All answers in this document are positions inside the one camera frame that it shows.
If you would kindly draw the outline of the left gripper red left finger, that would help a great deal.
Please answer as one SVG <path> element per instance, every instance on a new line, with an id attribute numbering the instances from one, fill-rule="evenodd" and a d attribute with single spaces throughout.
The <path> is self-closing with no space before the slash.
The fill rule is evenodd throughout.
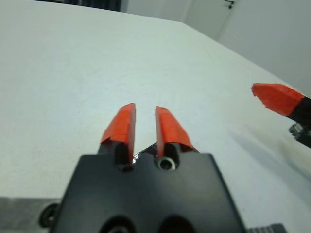
<path id="1" fill-rule="evenodd" d="M 105 129 L 98 155 L 107 155 L 119 170 L 131 170 L 134 155 L 136 106 L 127 104 L 119 109 Z"/>

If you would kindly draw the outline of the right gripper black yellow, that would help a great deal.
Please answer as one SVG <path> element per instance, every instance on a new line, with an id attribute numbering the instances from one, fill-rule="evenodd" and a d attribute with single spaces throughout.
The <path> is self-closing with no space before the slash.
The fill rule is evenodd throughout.
<path id="1" fill-rule="evenodd" d="M 262 104 L 297 122 L 289 128 L 294 139 L 311 148 L 311 99 L 281 84 L 256 83 L 251 88 Z"/>

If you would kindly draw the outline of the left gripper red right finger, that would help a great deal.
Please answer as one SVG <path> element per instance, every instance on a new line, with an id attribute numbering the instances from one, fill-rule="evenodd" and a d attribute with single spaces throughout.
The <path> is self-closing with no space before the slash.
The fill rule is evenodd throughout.
<path id="1" fill-rule="evenodd" d="M 171 153 L 165 151 L 165 146 L 169 143 L 181 145 L 182 151 L 196 151 L 187 132 L 168 109 L 157 106 L 155 120 L 159 158 L 171 156 Z"/>

